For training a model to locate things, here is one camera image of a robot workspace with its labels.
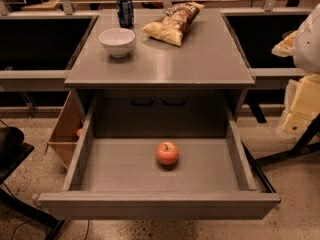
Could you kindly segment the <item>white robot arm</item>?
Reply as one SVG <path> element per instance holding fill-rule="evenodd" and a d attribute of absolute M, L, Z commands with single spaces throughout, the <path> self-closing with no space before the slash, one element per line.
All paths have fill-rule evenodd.
<path fill-rule="evenodd" d="M 320 4 L 271 53 L 292 56 L 294 65 L 305 72 L 299 81 L 289 81 L 280 120 L 282 132 L 302 134 L 320 114 Z"/>

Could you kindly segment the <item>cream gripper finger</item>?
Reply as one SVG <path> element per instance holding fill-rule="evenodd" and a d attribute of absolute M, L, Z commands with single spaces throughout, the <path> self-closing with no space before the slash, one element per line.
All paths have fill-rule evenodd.
<path fill-rule="evenodd" d="M 320 114 L 320 75 L 290 79 L 285 90 L 284 111 L 279 121 L 283 133 L 300 135 Z"/>
<path fill-rule="evenodd" d="M 288 34 L 281 42 L 279 42 L 272 48 L 271 53 L 278 57 L 292 56 L 294 53 L 294 42 L 296 39 L 296 34 L 296 31 Z"/>

